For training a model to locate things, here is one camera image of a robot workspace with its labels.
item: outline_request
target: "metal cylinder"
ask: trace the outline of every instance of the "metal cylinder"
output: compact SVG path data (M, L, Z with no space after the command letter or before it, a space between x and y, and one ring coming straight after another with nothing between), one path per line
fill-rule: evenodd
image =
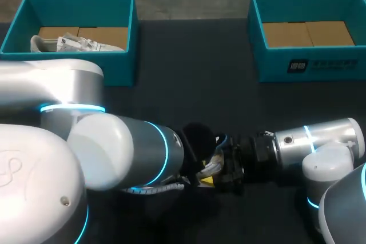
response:
M365 150L360 127L352 118L279 131L274 134L274 142L276 158L282 167L301 163L307 155L329 142L346 143L355 159Z
M0 107L4 109L102 103L104 76L97 65L88 61L3 61L0 73Z
M67 143L91 190L158 185L179 172L184 149L171 129L111 114L83 116Z

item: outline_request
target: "screw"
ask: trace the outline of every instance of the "screw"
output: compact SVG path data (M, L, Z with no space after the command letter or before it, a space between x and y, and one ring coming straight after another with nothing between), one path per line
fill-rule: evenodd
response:
M291 137L285 137L284 141L285 141L285 143L290 144L292 142L292 138Z
M70 200L67 197L61 197L60 202L64 206L70 206Z

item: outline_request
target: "black fabric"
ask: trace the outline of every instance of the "black fabric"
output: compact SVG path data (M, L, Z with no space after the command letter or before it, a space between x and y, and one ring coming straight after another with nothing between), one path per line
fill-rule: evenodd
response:
M7 28L0 25L0 37ZM143 21L139 44L136 86L105 89L110 113L241 135L344 117L366 127L365 82L258 83L244 19ZM24 113L0 122L38 119ZM243 197L206 189L89 197L89 243L321 243L303 189L286 182L247 185Z

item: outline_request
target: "white object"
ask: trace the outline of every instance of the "white object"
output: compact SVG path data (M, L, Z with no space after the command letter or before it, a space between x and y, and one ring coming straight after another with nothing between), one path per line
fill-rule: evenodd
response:
M85 224L85 215L75 218L79 207L87 211L83 193L81 167L64 140L35 127L0 125L1 244L40 244L55 233L74 243Z
M124 49L66 33L58 39L43 39L38 35L34 35L30 40L30 51L32 53L43 53L60 51L124 51Z
M303 173L313 181L336 181L353 171L353 158L346 146L324 145L303 160Z
M52 73L53 70L80 70L88 71L90 73L96 73L103 75L102 69L93 62L81 60L81 59L51 59L51 60L38 60L38 61L24 61L32 66L34 69L48 70L47 73Z
M359 145L359 159L365 154L365 139L362 133L360 125L353 118L348 118L353 126L355 134L357 136L357 142Z
M184 157L171 129L105 113L83 117L67 143L81 163L86 187L98 191L159 184L178 173Z

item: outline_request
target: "blue led ring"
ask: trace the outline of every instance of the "blue led ring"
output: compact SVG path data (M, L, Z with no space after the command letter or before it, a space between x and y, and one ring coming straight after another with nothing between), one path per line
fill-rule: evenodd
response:
M158 132L162 136L162 139L164 140L164 145L165 145L165 162L164 162L164 165L162 166L160 173L158 173L158 175L153 180L151 180L149 183L146 184L146 185L149 185L149 184L155 182L161 176L163 171L165 170L166 164L168 162L169 149L168 149L168 143L167 143L166 138L165 138L164 134L162 133L162 131L156 125L152 124L151 122L146 121L146 123L154 126L155 129L158 130Z
M80 239L83 237L84 232L85 232L85 229L86 229L86 224L87 224L87 220L88 220L88 218L89 218L89 206L88 206L88 207L87 207L87 209L86 209L86 218L85 218L84 227L82 228L82 231L81 231L81 233L80 233L80 235L79 235L78 239L76 239L76 241L75 241L75 243L74 243L74 244L78 244L78 243L79 243L79 241L80 241Z
M318 205L316 205L316 204L314 204L313 202L311 202L309 198L308 198L308 202L309 202L309 204L310 204L311 206L313 206L314 208L319 209L319 206L318 206Z
M306 134L308 136L308 139L310 141L311 152L312 153L315 153L315 147L314 147L314 144L313 144L313 137L311 136L309 127L308 126L304 126L304 129L305 129L305 132L306 132Z
M90 111L101 111L105 113L105 108L96 105L88 105L88 104L72 104L72 103L62 103L55 105L48 105L42 107L40 112L54 110L54 109L73 109L73 110L90 110Z

